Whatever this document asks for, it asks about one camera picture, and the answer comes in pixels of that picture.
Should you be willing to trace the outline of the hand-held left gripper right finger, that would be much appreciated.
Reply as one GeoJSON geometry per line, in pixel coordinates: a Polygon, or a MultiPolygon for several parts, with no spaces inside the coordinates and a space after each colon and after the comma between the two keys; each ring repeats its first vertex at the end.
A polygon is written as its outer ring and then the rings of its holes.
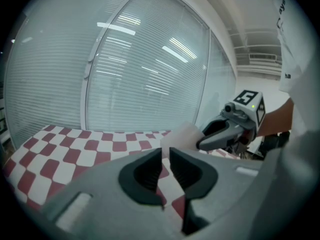
{"type": "Polygon", "coordinates": [[[224,215],[243,196],[262,161],[169,149],[170,169],[184,191],[182,232],[191,235],[224,215]]]}

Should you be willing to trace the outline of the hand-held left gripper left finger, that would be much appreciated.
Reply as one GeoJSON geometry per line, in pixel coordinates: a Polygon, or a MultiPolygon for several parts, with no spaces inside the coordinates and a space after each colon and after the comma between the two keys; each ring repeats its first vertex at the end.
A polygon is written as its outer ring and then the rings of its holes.
{"type": "Polygon", "coordinates": [[[51,240],[178,240],[157,195],[159,148],[95,165],[44,205],[51,240]]]}

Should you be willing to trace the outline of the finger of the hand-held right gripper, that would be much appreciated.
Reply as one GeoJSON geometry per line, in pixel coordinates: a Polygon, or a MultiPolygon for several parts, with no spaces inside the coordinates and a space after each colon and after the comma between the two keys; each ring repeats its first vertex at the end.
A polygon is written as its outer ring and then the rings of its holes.
{"type": "Polygon", "coordinates": [[[216,135],[225,131],[229,127],[228,119],[222,115],[218,115],[202,126],[202,133],[204,135],[216,135]]]}
{"type": "Polygon", "coordinates": [[[224,149],[236,143],[244,131],[235,123],[210,123],[202,131],[204,137],[196,143],[196,147],[203,151],[224,149]]]}

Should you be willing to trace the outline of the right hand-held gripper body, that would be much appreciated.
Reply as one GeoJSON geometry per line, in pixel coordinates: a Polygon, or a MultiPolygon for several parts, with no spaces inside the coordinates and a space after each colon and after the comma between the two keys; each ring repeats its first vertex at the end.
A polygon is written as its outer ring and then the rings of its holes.
{"type": "Polygon", "coordinates": [[[220,114],[243,129],[241,138],[249,144],[256,138],[265,118],[263,94],[244,89],[224,105],[220,114]]]}

